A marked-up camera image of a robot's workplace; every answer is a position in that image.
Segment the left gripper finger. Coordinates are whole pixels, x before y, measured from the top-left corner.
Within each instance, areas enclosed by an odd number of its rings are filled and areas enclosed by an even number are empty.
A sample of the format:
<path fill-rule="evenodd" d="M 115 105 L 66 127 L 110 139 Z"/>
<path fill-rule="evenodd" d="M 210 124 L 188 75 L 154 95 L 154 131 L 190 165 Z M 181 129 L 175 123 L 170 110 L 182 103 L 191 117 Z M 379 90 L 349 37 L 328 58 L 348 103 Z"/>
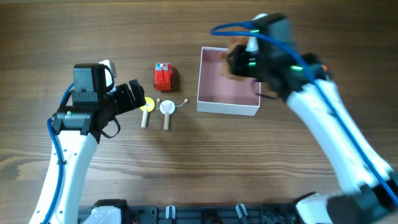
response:
<path fill-rule="evenodd" d="M 140 108 L 141 106 L 144 106 L 146 104 L 145 96 L 144 95 L 135 95 L 134 96 L 134 101 L 133 105 L 134 108 Z"/>
<path fill-rule="evenodd" d="M 134 96 L 144 96 L 144 89 L 141 87 L 137 79 L 129 81 L 129 85 Z"/>

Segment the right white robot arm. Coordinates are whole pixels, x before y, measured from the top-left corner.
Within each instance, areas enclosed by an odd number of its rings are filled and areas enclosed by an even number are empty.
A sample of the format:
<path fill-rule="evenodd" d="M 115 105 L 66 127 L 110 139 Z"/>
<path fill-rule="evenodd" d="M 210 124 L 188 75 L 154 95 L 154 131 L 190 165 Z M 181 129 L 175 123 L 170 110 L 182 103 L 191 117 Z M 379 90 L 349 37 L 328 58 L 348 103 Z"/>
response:
<path fill-rule="evenodd" d="M 328 67 L 315 54 L 296 51 L 287 16 L 260 14 L 212 34 L 246 38 L 231 46 L 227 72 L 266 83 L 305 123 L 333 166 L 341 192 L 296 200 L 299 222 L 372 223 L 397 211 L 397 173 L 349 115 Z"/>

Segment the red toy car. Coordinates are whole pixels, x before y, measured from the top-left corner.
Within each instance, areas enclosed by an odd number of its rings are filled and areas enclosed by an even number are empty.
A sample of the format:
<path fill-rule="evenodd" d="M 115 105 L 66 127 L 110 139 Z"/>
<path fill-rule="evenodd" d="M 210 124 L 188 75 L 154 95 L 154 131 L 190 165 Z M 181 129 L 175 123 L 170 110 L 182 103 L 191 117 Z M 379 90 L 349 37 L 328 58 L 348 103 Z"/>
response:
<path fill-rule="evenodd" d="M 154 66 L 154 88 L 157 91 L 171 91 L 173 88 L 174 68 L 171 63 L 160 62 Z"/>

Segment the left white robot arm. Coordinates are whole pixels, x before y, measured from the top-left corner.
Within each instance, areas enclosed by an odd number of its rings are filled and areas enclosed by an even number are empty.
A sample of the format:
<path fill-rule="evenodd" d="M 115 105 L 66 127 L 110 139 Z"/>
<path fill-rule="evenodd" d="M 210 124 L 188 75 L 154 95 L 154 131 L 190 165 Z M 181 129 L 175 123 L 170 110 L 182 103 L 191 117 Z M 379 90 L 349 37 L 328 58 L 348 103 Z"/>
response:
<path fill-rule="evenodd" d="M 80 63 L 58 110 L 47 121 L 52 155 L 31 223 L 76 223 L 89 164 L 104 128 L 117 115 L 144 106 L 144 90 L 137 80 L 115 85 L 110 60 Z"/>

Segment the pink box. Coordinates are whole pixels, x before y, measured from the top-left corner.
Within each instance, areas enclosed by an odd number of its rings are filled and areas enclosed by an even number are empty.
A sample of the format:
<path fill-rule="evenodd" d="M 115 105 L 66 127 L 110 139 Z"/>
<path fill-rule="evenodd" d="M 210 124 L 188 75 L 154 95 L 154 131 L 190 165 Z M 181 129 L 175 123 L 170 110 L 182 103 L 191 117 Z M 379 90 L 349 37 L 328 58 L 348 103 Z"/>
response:
<path fill-rule="evenodd" d="M 197 111 L 254 116 L 260 108 L 261 84 L 252 78 L 232 80 L 221 75 L 221 54 L 227 50 L 202 47 L 198 79 Z"/>

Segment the brown plush toy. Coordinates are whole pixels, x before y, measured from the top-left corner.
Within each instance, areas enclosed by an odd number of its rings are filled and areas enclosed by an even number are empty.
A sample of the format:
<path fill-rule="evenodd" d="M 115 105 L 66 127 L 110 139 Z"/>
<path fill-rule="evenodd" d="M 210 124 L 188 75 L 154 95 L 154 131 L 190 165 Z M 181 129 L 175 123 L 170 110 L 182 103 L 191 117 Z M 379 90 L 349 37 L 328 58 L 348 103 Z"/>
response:
<path fill-rule="evenodd" d="M 246 77 L 238 76 L 231 72 L 228 55 L 239 45 L 247 46 L 248 40 L 249 40 L 248 37 L 243 37 L 243 36 L 232 37 L 229 39 L 228 51 L 220 55 L 220 58 L 223 61 L 223 65 L 221 66 L 220 70 L 221 76 L 226 77 L 230 80 L 237 80 L 240 82 L 246 79 Z"/>

